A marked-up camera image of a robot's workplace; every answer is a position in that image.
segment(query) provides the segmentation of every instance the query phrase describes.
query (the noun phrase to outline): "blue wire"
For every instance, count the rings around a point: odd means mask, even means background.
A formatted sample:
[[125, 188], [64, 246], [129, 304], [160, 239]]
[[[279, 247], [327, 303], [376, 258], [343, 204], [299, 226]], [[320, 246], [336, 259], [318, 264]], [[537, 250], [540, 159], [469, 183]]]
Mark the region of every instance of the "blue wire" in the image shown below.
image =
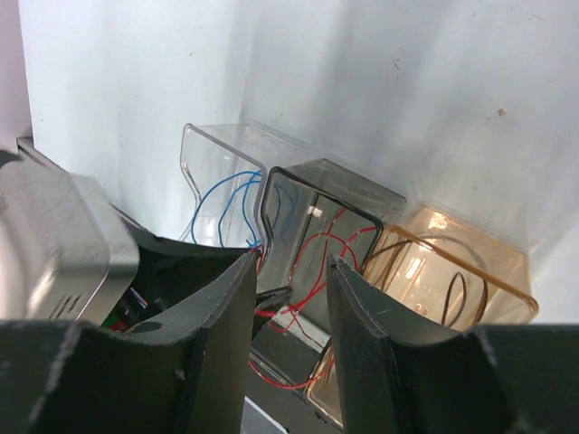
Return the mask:
[[282, 192], [284, 192], [288, 198], [289, 198], [289, 202], [291, 203], [291, 209], [288, 212], [288, 215], [286, 215], [286, 218], [284, 219], [283, 223], [281, 224], [281, 239], [283, 240], [283, 236], [284, 234], [288, 231], [289, 228], [289, 224], [291, 223], [291, 220], [293, 219], [293, 215], [296, 211], [296, 202], [294, 201], [293, 197], [291, 197], [291, 194], [283, 187], [279, 187], [280, 190]]
[[209, 191], [205, 194], [205, 196], [203, 196], [203, 198], [201, 199], [201, 201], [199, 202], [199, 204], [197, 205], [196, 209], [195, 209], [195, 213], [193, 214], [193, 219], [191, 219], [191, 239], [193, 240], [193, 242], [196, 244], [197, 243], [197, 239], [195, 238], [195, 233], [194, 233], [194, 226], [195, 226], [195, 220], [197, 220], [197, 216], [199, 215], [199, 211], [201, 210], [201, 206], [204, 204], [204, 202], [207, 200], [207, 197], [209, 197], [209, 194], [211, 194], [217, 187], [219, 187], [220, 185], [225, 184], [228, 181], [231, 181], [232, 179], [235, 179], [238, 176], [243, 176], [243, 175], [255, 175], [258, 174], [259, 172], [253, 172], [251, 170], [244, 170], [242, 172], [239, 172], [237, 174], [234, 175], [230, 175], [227, 176], [226, 178], [222, 179], [219, 183], [217, 183], [216, 185], [214, 185], [213, 187], [211, 187], [209, 189]]
[[[203, 199], [200, 201], [199, 205], [197, 206], [195, 213], [194, 213], [194, 216], [193, 216], [193, 219], [191, 220], [191, 238], [192, 238], [193, 242], [197, 243], [197, 240], [195, 239], [195, 232], [194, 232], [195, 221], [198, 217], [201, 206], [207, 200], [209, 195], [220, 185], [222, 185], [228, 181], [231, 181], [232, 179], [235, 179], [238, 176], [243, 176], [243, 175], [252, 175], [252, 177], [250, 178], [250, 180], [247, 183], [240, 185], [232, 192], [232, 195], [230, 196], [229, 201], [225, 205], [225, 209], [224, 209], [224, 211], [221, 215], [221, 218], [219, 219], [219, 222], [217, 224], [217, 231], [219, 234], [219, 243], [221, 244], [222, 247], [224, 247], [223, 234], [222, 234], [222, 229], [221, 229], [222, 225], [223, 225], [223, 220], [225, 218], [226, 213], [229, 211], [229, 209], [231, 208], [231, 206], [233, 204], [233, 200], [235, 199], [235, 195], [238, 192], [240, 192], [241, 189], [244, 188], [245, 192], [243, 193], [243, 199], [242, 199], [242, 214], [243, 214], [243, 219], [245, 220], [245, 223], [247, 224], [247, 227], [251, 231], [252, 237], [253, 237], [253, 242], [250, 242], [249, 240], [246, 240], [246, 242], [250, 248], [254, 248], [254, 247], [257, 247], [260, 245], [260, 241], [258, 240], [257, 235], [255, 233], [255, 230], [253, 229], [252, 224], [250, 223], [250, 221], [247, 217], [247, 213], [246, 213], [246, 201], [247, 201], [247, 196], [249, 194], [249, 189], [250, 189], [251, 185], [260, 183], [258, 181], [254, 181], [254, 179], [257, 176], [261, 176], [260, 171], [256, 171], [256, 172], [254, 172], [254, 171], [242, 171], [242, 172], [239, 172], [237, 174], [234, 174], [234, 175], [231, 175], [231, 176], [224, 178], [222, 181], [220, 181], [219, 183], [217, 183], [216, 185], [214, 185], [212, 188], [209, 189], [207, 194], [203, 197]], [[277, 199], [278, 199], [278, 209], [276, 211], [276, 215], [275, 215], [275, 218], [273, 221], [273, 227], [274, 228], [277, 226], [279, 218], [280, 218], [280, 209], [281, 209], [281, 194], [280, 194], [280, 192], [284, 192], [288, 196], [289, 201], [291, 203], [291, 209], [289, 210], [289, 213], [286, 215], [286, 218], [284, 219], [284, 222], [281, 225], [281, 238], [283, 240], [283, 235], [287, 231], [288, 225], [291, 222], [291, 220], [293, 219], [293, 214], [295, 213], [296, 202], [295, 202], [295, 199], [291, 196], [291, 194], [285, 188], [280, 187], [278, 185], [274, 185], [274, 187], [275, 187]], [[296, 193], [299, 194], [299, 192], [297, 192], [297, 188], [295, 187], [295, 185], [293, 185], [293, 187], [296, 190]]]
[[259, 245], [259, 241], [257, 239], [257, 235], [255, 234], [255, 231], [253, 230], [252, 225], [250, 224], [249, 219], [247, 218], [247, 214], [245, 213], [245, 201], [247, 200], [247, 194], [250, 191], [250, 183], [253, 181], [253, 179], [259, 176], [261, 177], [261, 171], [257, 171], [255, 172], [252, 177], [250, 178], [249, 182], [246, 184], [247, 187], [245, 188], [245, 192], [243, 192], [243, 200], [242, 200], [242, 214], [243, 214], [243, 219], [245, 220], [245, 224], [247, 224], [247, 227], [250, 228], [250, 231], [252, 232], [252, 237], [253, 237], [253, 243], [249, 243], [250, 247], [257, 247]]
[[275, 193], [278, 196], [278, 209], [275, 212], [275, 217], [273, 218], [273, 227], [275, 228], [278, 225], [278, 219], [280, 217], [280, 211], [281, 211], [281, 193], [280, 193], [280, 186], [274, 184], [273, 187], [275, 188]]
[[251, 181], [251, 180], [250, 180], [250, 181], [248, 181], [247, 183], [242, 184], [242, 185], [240, 185], [239, 187], [237, 187], [235, 190], [233, 190], [233, 193], [232, 193], [231, 197], [229, 198], [229, 201], [228, 201], [227, 204], [225, 205], [225, 210], [224, 210], [223, 213], [221, 214], [221, 218], [219, 219], [219, 222], [217, 223], [217, 233], [219, 234], [219, 243], [221, 244], [221, 247], [225, 247], [225, 246], [223, 245], [223, 234], [222, 234], [222, 232], [221, 232], [221, 225], [223, 224], [223, 219], [225, 218], [225, 214], [227, 214], [227, 212], [229, 211], [229, 209], [230, 209], [231, 206], [232, 206], [233, 199], [235, 199], [235, 195], [236, 195], [238, 192], [240, 192], [243, 188], [245, 188], [245, 192], [247, 192], [247, 190], [249, 190], [249, 188], [250, 188], [250, 185], [252, 185], [252, 184], [259, 184], [259, 183], [260, 183], [259, 181]]

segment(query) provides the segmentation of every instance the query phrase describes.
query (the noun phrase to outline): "brown wire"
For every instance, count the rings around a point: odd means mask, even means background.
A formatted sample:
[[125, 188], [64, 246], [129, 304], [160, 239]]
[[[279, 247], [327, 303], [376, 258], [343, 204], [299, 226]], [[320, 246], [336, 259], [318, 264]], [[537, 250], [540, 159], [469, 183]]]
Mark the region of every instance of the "brown wire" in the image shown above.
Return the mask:
[[[394, 244], [391, 244], [390, 246], [384, 247], [378, 251], [375, 251], [372, 255], [370, 255], [368, 258], [366, 258], [364, 260], [364, 262], [362, 262], [362, 265], [359, 268], [359, 272], [360, 274], [364, 274], [366, 271], [366, 268], [368, 266], [368, 264], [376, 259], [377, 257], [383, 255], [384, 253], [386, 253], [387, 251], [391, 250], [391, 249], [395, 249], [398, 248], [397, 251], [392, 255], [392, 258], [390, 259], [390, 262], [386, 268], [386, 271], [384, 273], [384, 277], [382, 278], [382, 285], [380, 287], [380, 289], [384, 289], [384, 286], [386, 284], [386, 281], [388, 279], [388, 276], [390, 275], [390, 272], [392, 271], [392, 268], [394, 267], [394, 264], [396, 262], [396, 260], [398, 259], [398, 256], [400, 255], [400, 253], [402, 252], [402, 247], [406, 244], [412, 244], [413, 242], [410, 240], [406, 240], [406, 241], [398, 241]], [[459, 311], [457, 312], [457, 315], [452, 319], [452, 321], [447, 325], [448, 327], [452, 327], [460, 318], [460, 315], [462, 315], [462, 312], [464, 311], [464, 307], [466, 306], [466, 298], [467, 298], [467, 284], [466, 284], [466, 279], [464, 278], [464, 275], [461, 272], [457, 272], [451, 280], [451, 283], [449, 285], [448, 291], [446, 293], [446, 299], [445, 299], [445, 303], [444, 303], [444, 309], [442, 311], [442, 321], [441, 324], [443, 326], [445, 326], [445, 321], [446, 321], [446, 316], [448, 315], [448, 309], [449, 309], [449, 304], [450, 304], [450, 299], [451, 299], [451, 292], [452, 292], [452, 287], [454, 286], [454, 283], [456, 282], [456, 279], [460, 278], [460, 281], [462, 283], [462, 293], [463, 293], [463, 297], [462, 297], [462, 301], [460, 302], [460, 308]], [[479, 307], [477, 309], [477, 312], [474, 316], [474, 320], [472, 322], [472, 325], [475, 326], [476, 324], [478, 324], [480, 322], [480, 320], [482, 319], [482, 316], [485, 313], [485, 308], [487, 307], [487, 304], [489, 302], [489, 284], [487, 283], [487, 281], [485, 279], [482, 280], [482, 295], [480, 296], [480, 302], [479, 302]]]
[[329, 381], [329, 375], [332, 371], [332, 366], [334, 364], [334, 343], [330, 342], [328, 348], [328, 355], [327, 355], [327, 366], [326, 366], [326, 375], [324, 376], [324, 384]]
[[460, 282], [462, 283], [462, 301], [460, 302], [459, 311], [456, 313], [451, 323], [447, 325], [448, 327], [454, 326], [454, 323], [458, 321], [460, 315], [462, 314], [462, 311], [464, 310], [465, 305], [467, 304], [467, 280], [464, 278], [464, 274], [458, 271], [452, 277], [451, 283], [449, 284], [449, 289], [448, 291], [446, 291], [446, 299], [444, 300], [444, 309], [442, 310], [442, 320], [441, 320], [441, 324], [443, 326], [446, 326], [446, 316], [449, 313], [449, 304], [451, 303], [452, 287], [454, 287], [454, 282], [456, 282], [456, 279], [458, 277], [460, 277]]

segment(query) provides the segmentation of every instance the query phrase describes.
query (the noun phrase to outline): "white backdrop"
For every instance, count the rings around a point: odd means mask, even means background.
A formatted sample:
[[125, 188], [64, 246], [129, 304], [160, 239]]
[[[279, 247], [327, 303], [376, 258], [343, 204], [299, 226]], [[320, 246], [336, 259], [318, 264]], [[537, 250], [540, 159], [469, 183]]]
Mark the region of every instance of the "white backdrop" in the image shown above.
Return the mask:
[[575, 0], [21, 0], [37, 146], [178, 236], [181, 128], [249, 118], [530, 253], [579, 321]]

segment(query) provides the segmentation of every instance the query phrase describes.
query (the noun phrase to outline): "dark surface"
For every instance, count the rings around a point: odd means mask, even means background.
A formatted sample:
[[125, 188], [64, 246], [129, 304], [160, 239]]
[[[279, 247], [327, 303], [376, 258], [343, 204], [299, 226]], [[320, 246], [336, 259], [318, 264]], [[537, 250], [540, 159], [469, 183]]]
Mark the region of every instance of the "dark surface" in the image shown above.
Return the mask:
[[[267, 312], [277, 312], [286, 303], [290, 301], [291, 298], [291, 288], [282, 287], [277, 289], [270, 289], [268, 291], [263, 291], [255, 296], [255, 310], [256, 311], [267, 311]], [[253, 331], [252, 339], [257, 336], [260, 330], [270, 322], [271, 318], [268, 316], [256, 315], [253, 318]]]
[[267, 384], [251, 368], [248, 373], [247, 387], [248, 397], [291, 434], [338, 434], [342, 432], [306, 402], [301, 392], [285, 391]]
[[281, 334], [269, 325], [253, 338], [252, 353], [292, 384], [305, 382], [320, 358], [319, 352], [294, 334]]
[[346, 433], [579, 432], [579, 327], [483, 325], [459, 335], [343, 260], [328, 269]]
[[328, 198], [347, 203], [347, 208], [365, 213], [380, 230], [384, 222], [397, 222], [406, 205], [406, 198], [400, 194], [325, 158], [275, 169], [299, 179]]
[[115, 334], [85, 322], [0, 324], [0, 432], [235, 433], [256, 259]]
[[154, 315], [213, 282], [248, 249], [222, 249], [168, 240], [124, 221], [138, 245], [133, 287]]
[[[273, 370], [272, 373], [264, 371], [264, 374], [277, 382], [285, 381], [290, 384], [306, 382], [320, 358], [317, 351], [295, 335], [282, 335], [270, 326], [263, 327], [253, 339], [252, 354]], [[303, 392], [303, 389], [289, 391], [268, 384], [250, 369], [247, 396], [288, 432], [341, 432], [324, 414], [307, 402]]]

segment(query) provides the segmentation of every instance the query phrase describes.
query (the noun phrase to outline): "red wire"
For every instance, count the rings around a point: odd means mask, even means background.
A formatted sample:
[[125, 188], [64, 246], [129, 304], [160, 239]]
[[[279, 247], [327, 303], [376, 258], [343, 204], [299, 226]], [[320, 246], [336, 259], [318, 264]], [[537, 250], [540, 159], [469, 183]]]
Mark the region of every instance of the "red wire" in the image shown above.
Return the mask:
[[263, 249], [263, 246], [256, 246], [251, 250], [251, 251], [258, 251], [260, 253], [260, 256], [257, 258], [257, 267], [256, 267], [258, 274], [260, 274], [260, 271], [263, 268], [263, 251], [261, 251], [261, 249]]
[[[293, 274], [293, 270], [295, 270], [296, 267], [297, 267], [297, 265], [301, 262], [301, 257], [302, 257], [302, 255], [303, 255], [304, 251], [306, 250], [307, 246], [308, 246], [313, 240], [315, 240], [317, 237], [322, 237], [322, 236], [327, 236], [327, 237], [333, 238], [334, 240], [338, 240], [338, 241], [340, 241], [342, 244], [344, 244], [344, 249], [342, 250], [342, 255], [341, 255], [341, 256], [344, 256], [344, 255], [346, 255], [347, 252], [350, 252], [350, 254], [352, 255], [352, 258], [354, 259], [354, 267], [355, 267], [356, 269], [358, 268], [357, 259], [356, 259], [356, 253], [352, 250], [352, 248], [351, 248], [350, 246], [347, 245], [347, 243], [348, 243], [349, 241], [344, 241], [344, 240], [342, 240], [341, 238], [339, 238], [338, 236], [336, 236], [336, 235], [334, 235], [334, 234], [332, 234], [332, 233], [329, 233], [329, 232], [321, 232], [321, 233], [316, 233], [316, 234], [312, 235], [311, 237], [309, 237], [309, 238], [306, 240], [306, 242], [304, 242], [301, 250], [299, 251], [298, 258], [296, 259], [296, 262], [295, 262], [294, 267], [293, 267], [293, 269], [292, 269], [292, 274]], [[318, 280], [316, 280], [316, 283], [314, 284], [314, 287], [312, 288], [312, 291], [313, 291], [314, 288], [316, 288], [316, 285], [319, 283], [319, 281], [321, 280], [321, 277], [323, 276], [324, 265], [325, 265], [325, 264], [322, 264], [321, 273], [320, 273], [320, 275], [318, 275]], [[310, 300], [312, 299], [312, 297], [310, 297], [309, 294], [306, 296], [306, 298], [308, 299], [308, 301], [310, 301]], [[283, 314], [289, 313], [289, 311], [290, 311], [293, 307], [299, 307], [299, 306], [301, 306], [302, 303], [304, 302], [304, 300], [299, 301], [299, 302], [298, 302], [297, 304], [295, 304], [295, 305], [290, 305], [289, 308], [286, 309], [286, 310], [283, 312]], [[255, 314], [258, 315], [258, 316], [274, 317], [274, 316], [276, 316], [277, 312], [269, 312], [269, 311], [267, 311], [267, 310], [257, 310], [257, 311], [255, 311]]]
[[257, 366], [255, 366], [255, 363], [253, 361], [249, 361], [250, 367], [253, 369], [253, 371], [255, 373], [257, 373], [263, 380], [265, 380], [265, 382], [268, 382], [269, 384], [279, 387], [280, 389], [286, 389], [288, 391], [295, 391], [297, 389], [301, 389], [304, 388], [306, 386], [309, 386], [310, 384], [312, 384], [313, 382], [316, 382], [317, 380], [319, 380], [323, 375], [325, 375], [326, 373], [323, 372], [319, 375], [317, 375], [316, 377], [310, 378], [309, 380], [307, 380], [306, 382], [303, 382], [301, 384], [283, 384], [282, 382], [276, 382], [275, 380], [272, 380], [269, 377], [266, 377], [263, 373], [260, 373], [260, 371], [257, 369]]
[[126, 332], [128, 330], [128, 326], [123, 322], [123, 320], [120, 319], [116, 323], [112, 324], [109, 329], [114, 332]]
[[[346, 211], [346, 208], [343, 208], [337, 215], [336, 217], [334, 217], [334, 220], [329, 224], [328, 228], [327, 228], [327, 232], [321, 232], [321, 233], [317, 233], [312, 235], [311, 237], [309, 237], [306, 242], [304, 242], [304, 244], [302, 245], [299, 253], [298, 253], [298, 257], [296, 258], [296, 261], [291, 269], [291, 272], [289, 274], [289, 284], [291, 284], [291, 281], [293, 280], [293, 275], [295, 273], [295, 270], [297, 268], [297, 266], [299, 265], [300, 261], [301, 261], [301, 257], [305, 251], [305, 249], [307, 248], [307, 246], [313, 241], [315, 240], [317, 237], [321, 237], [321, 236], [326, 236], [326, 242], [324, 244], [324, 251], [322, 254], [322, 258], [324, 259], [327, 255], [327, 247], [329, 244], [329, 240], [330, 238], [334, 239], [334, 240], [338, 240], [340, 241], [342, 244], [344, 244], [344, 249], [342, 249], [342, 253], [340, 254], [340, 256], [344, 257], [346, 255], [346, 253], [349, 251], [352, 254], [352, 258], [354, 259], [354, 268], [357, 269], [357, 260], [356, 260], [356, 254], [354, 253], [354, 251], [352, 250], [352, 248], [349, 246], [350, 242], [352, 242], [356, 237], [360, 236], [363, 233], [366, 232], [370, 232], [370, 231], [375, 231], [376, 227], [368, 227], [368, 228], [364, 228], [361, 229], [360, 231], [357, 231], [356, 233], [354, 233], [352, 236], [350, 236], [350, 238], [348, 238], [347, 241], [342, 240], [341, 238], [339, 238], [338, 236], [334, 235], [331, 233], [332, 228], [334, 227], [334, 224], [336, 223], [337, 219], [339, 219], [342, 214]], [[314, 286], [312, 287], [311, 291], [309, 291], [308, 295], [305, 296], [301, 301], [299, 301], [298, 303], [294, 304], [294, 305], [289, 305], [288, 308], [284, 311], [281, 312], [282, 314], [287, 314], [290, 313], [293, 318], [291, 319], [291, 321], [289, 322], [288, 325], [286, 325], [285, 327], [281, 328], [278, 327], [276, 325], [274, 325], [273, 323], [271, 324], [271, 327], [273, 327], [273, 329], [279, 333], [285, 333], [287, 332], [290, 327], [293, 325], [293, 323], [295, 322], [298, 327], [299, 330], [301, 331], [301, 333], [307, 337], [307, 339], [310, 339], [311, 341], [313, 341], [314, 343], [316, 343], [317, 345], [319, 345], [321, 348], [323, 348], [323, 345], [320, 344], [318, 341], [316, 341], [313, 337], [311, 337], [310, 335], [308, 335], [306, 333], [306, 331], [304, 330], [304, 328], [301, 326], [301, 324], [299, 323], [298, 320], [298, 313], [305, 307], [305, 305], [313, 298], [315, 297], [317, 294], [319, 294], [325, 287], [326, 287], [326, 282], [323, 282], [321, 285], [319, 284], [320, 280], [322, 279], [322, 276], [324, 275], [324, 267], [326, 265], [326, 262], [324, 260], [322, 260], [322, 266], [320, 268], [320, 271], [318, 273], [318, 278], [316, 279], [316, 283], [314, 284]], [[256, 311], [257, 315], [261, 315], [261, 316], [268, 316], [268, 317], [273, 317], [275, 315], [277, 315], [277, 312], [268, 312], [268, 311]], [[329, 368], [331, 369], [331, 366], [333, 366], [334, 361], [330, 360], [329, 362]], [[296, 385], [288, 385], [288, 384], [283, 384], [280, 382], [276, 382], [274, 380], [272, 380], [271, 378], [266, 377], [265, 375], [263, 375], [262, 373], [260, 373], [257, 369], [257, 367], [255, 366], [255, 364], [250, 361], [250, 367], [255, 371], [255, 373], [257, 373], [265, 382], [279, 387], [281, 389], [286, 389], [286, 390], [297, 390], [297, 389], [302, 389], [310, 384], [312, 384], [313, 382], [317, 381], [319, 378], [321, 378], [323, 375], [325, 375], [325, 372], [319, 374], [318, 376], [311, 378], [310, 380], [308, 380], [307, 382], [304, 382], [302, 384], [296, 384]]]

